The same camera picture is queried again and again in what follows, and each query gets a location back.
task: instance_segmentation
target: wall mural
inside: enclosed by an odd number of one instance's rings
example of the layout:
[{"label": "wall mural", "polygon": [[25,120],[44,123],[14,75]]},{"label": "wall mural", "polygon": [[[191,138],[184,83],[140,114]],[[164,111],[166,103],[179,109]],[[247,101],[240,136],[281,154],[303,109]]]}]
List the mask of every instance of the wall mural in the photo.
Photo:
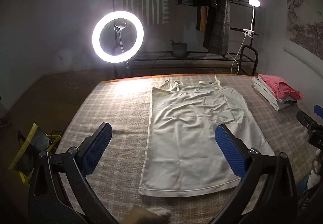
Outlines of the wall mural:
[{"label": "wall mural", "polygon": [[323,0],[287,0],[286,38],[323,60]]}]

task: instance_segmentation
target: plant pot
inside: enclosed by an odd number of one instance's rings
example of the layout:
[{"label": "plant pot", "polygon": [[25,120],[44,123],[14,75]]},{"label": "plant pot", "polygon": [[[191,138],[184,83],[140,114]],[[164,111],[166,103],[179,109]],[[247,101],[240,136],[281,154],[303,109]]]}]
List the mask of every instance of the plant pot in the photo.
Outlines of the plant pot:
[{"label": "plant pot", "polygon": [[172,42],[172,49],[173,49],[173,57],[176,58],[184,58],[186,57],[186,49],[187,49],[187,44],[186,43],[175,43]]}]

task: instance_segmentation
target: ring light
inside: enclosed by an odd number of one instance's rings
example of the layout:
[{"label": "ring light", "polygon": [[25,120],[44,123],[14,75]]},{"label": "ring light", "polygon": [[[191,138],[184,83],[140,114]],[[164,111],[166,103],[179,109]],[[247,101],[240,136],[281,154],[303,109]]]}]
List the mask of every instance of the ring light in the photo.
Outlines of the ring light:
[{"label": "ring light", "polygon": [[[120,54],[120,55],[110,55],[103,51],[100,45],[100,35],[103,28],[111,21],[115,19],[126,19],[133,23],[137,31],[137,38],[133,47]],[[130,12],[125,11],[117,11],[112,12],[104,16],[99,22],[96,24],[93,34],[92,34],[92,45],[96,54],[103,60],[109,63],[121,63],[127,61],[131,57],[133,57],[139,50],[140,46],[143,43],[143,25],[141,24],[140,20]]]}]

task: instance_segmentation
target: mattress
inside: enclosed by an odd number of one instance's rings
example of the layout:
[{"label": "mattress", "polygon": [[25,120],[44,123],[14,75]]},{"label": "mattress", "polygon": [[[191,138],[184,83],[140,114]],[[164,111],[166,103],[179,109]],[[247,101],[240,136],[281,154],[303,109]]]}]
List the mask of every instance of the mattress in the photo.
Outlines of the mattress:
[{"label": "mattress", "polygon": [[[275,154],[288,154],[295,181],[300,181],[310,170],[315,148],[307,143],[307,131],[296,120],[296,113],[300,110],[298,105],[277,112],[253,88],[252,77],[217,77],[222,86],[233,87],[243,96]],[[232,188],[188,198],[158,198],[138,193],[147,144],[151,89],[161,86],[167,78],[179,80],[188,86],[196,85],[200,80],[214,82],[214,75],[153,76],[101,82],[77,111],[57,150],[60,153],[71,146],[79,146],[102,122],[112,125],[112,140],[87,180],[118,221],[136,204],[144,208],[169,209],[172,212],[171,223],[208,223],[234,191]],[[73,207],[81,212],[63,174],[62,181]],[[253,208],[262,181],[246,211]]]}]

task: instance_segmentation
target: blue grip pad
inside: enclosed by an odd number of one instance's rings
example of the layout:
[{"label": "blue grip pad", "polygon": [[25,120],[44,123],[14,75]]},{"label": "blue grip pad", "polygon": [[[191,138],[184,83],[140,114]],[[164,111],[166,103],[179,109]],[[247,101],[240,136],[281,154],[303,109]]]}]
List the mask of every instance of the blue grip pad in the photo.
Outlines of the blue grip pad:
[{"label": "blue grip pad", "polygon": [[107,148],[112,138],[112,127],[107,124],[106,127],[96,136],[91,143],[86,153],[81,158],[80,171],[83,176],[90,175],[93,173],[96,165],[98,164],[101,156]]},{"label": "blue grip pad", "polygon": [[243,178],[247,173],[246,159],[222,126],[217,126],[215,129],[215,141],[227,159],[233,173]]},{"label": "blue grip pad", "polygon": [[314,113],[316,113],[320,118],[323,118],[323,108],[319,105],[314,106]]}]

